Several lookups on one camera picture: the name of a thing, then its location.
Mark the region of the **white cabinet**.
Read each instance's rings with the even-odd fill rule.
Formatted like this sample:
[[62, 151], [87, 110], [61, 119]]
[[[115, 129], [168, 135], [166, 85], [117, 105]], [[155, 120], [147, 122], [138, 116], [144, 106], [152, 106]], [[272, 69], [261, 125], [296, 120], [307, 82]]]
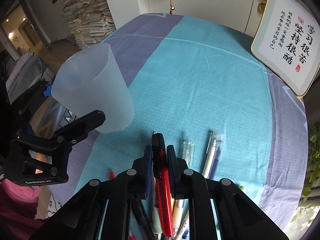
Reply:
[[262, 0], [107, 0], [116, 28], [146, 13], [168, 13], [216, 22], [254, 36]]

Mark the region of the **translucent white plastic cup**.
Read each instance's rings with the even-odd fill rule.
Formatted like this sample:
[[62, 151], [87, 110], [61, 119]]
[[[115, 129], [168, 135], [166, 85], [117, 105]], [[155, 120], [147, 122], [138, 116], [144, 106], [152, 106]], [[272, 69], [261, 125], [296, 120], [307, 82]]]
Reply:
[[79, 118], [95, 110], [104, 112], [105, 121], [97, 128], [100, 133], [127, 128], [135, 115], [108, 43], [88, 47], [64, 62], [53, 82], [52, 97]]

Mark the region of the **green potted plant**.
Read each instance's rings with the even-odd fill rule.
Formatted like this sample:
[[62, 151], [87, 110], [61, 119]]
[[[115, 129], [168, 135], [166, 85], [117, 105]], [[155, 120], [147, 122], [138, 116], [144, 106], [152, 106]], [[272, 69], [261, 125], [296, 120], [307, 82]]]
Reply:
[[289, 223], [289, 233], [305, 231], [319, 213], [319, 121], [310, 132], [308, 163], [298, 207]]

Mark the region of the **framed calligraphy board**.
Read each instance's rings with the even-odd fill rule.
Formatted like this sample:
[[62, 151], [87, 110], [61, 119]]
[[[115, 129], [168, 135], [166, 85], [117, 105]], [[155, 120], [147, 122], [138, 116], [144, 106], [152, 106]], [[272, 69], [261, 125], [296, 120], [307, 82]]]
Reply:
[[251, 51], [304, 96], [319, 70], [319, 24], [296, 0], [267, 0]]

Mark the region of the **black gel pen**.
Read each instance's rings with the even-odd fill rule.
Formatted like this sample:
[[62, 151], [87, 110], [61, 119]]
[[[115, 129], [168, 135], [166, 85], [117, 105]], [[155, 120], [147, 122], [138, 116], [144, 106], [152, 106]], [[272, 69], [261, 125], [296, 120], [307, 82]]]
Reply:
[[142, 201], [140, 199], [131, 200], [131, 209], [138, 225], [142, 227], [146, 238], [148, 240], [156, 240]]

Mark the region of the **stack of books on floor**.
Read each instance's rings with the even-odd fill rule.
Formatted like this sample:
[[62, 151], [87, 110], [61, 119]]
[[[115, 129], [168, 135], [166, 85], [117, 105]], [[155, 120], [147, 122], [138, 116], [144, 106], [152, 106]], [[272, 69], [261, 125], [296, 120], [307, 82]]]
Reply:
[[102, 42], [116, 26], [107, 0], [61, 0], [67, 21], [80, 50]]

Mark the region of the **clear transparent pen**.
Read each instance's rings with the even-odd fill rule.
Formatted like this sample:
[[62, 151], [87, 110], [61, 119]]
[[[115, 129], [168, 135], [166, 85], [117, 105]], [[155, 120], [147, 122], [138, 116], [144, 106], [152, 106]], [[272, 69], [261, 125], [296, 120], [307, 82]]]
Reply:
[[183, 142], [182, 158], [186, 161], [188, 167], [190, 167], [193, 164], [194, 153], [195, 143], [192, 142], [191, 137], [186, 136], [186, 139]]

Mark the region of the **red white ballpoint pen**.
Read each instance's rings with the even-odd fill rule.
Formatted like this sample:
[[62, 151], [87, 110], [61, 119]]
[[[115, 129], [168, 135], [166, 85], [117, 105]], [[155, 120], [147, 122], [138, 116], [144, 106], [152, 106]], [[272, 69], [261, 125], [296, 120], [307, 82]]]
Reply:
[[115, 173], [111, 169], [109, 169], [108, 170], [108, 179], [113, 180], [114, 178], [115, 178]]

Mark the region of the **blue capped gel pen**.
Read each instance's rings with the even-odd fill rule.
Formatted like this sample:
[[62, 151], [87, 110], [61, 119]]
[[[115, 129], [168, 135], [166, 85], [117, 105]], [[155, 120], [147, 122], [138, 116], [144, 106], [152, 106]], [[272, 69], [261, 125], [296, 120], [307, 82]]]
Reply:
[[221, 156], [221, 151], [223, 149], [223, 144], [224, 144], [224, 135], [223, 134], [218, 134], [217, 135], [217, 140], [216, 140], [216, 149], [212, 161], [212, 165], [210, 168], [210, 172], [208, 175], [208, 178], [213, 180], [217, 171], [217, 166], [220, 161], [220, 156]]

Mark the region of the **white capped gel pen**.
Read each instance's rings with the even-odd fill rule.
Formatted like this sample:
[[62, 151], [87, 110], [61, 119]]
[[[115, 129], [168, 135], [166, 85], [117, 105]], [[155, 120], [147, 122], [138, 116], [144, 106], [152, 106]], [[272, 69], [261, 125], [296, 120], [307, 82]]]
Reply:
[[209, 172], [212, 166], [215, 150], [216, 150], [216, 140], [217, 140], [218, 133], [217, 131], [212, 131], [210, 133], [208, 147], [206, 150], [206, 161], [204, 164], [204, 168], [202, 171], [202, 175], [204, 178], [208, 178]]

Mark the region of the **red black utility knife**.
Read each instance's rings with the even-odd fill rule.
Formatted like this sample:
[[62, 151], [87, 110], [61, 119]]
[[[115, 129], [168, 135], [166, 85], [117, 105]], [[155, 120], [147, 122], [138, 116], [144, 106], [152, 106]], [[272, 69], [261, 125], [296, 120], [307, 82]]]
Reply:
[[154, 133], [151, 139], [153, 175], [156, 179], [156, 196], [162, 231], [170, 238], [174, 234], [167, 154], [162, 133]]

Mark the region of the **orange barrel pen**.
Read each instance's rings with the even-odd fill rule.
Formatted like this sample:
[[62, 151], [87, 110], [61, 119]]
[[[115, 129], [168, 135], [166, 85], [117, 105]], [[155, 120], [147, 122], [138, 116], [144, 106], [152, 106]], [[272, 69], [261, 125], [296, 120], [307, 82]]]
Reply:
[[183, 209], [184, 209], [184, 200], [183, 199], [177, 199], [174, 201], [174, 207], [173, 207], [173, 228], [174, 228], [174, 234], [178, 232], [178, 229], [181, 224], [182, 215], [183, 215]]

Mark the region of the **blue grey patterned tablecloth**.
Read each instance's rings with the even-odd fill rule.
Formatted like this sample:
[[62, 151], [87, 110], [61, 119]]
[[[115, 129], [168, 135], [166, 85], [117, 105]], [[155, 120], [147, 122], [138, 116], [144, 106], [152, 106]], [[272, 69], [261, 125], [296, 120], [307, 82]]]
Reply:
[[176, 153], [195, 144], [201, 172], [210, 131], [223, 134], [214, 179], [229, 178], [281, 229], [302, 192], [308, 161], [303, 103], [251, 55], [252, 38], [199, 18], [144, 14], [106, 39], [135, 107], [124, 130], [93, 131], [73, 147], [69, 180], [51, 186], [64, 204], [90, 179], [106, 180], [143, 155], [154, 132]]

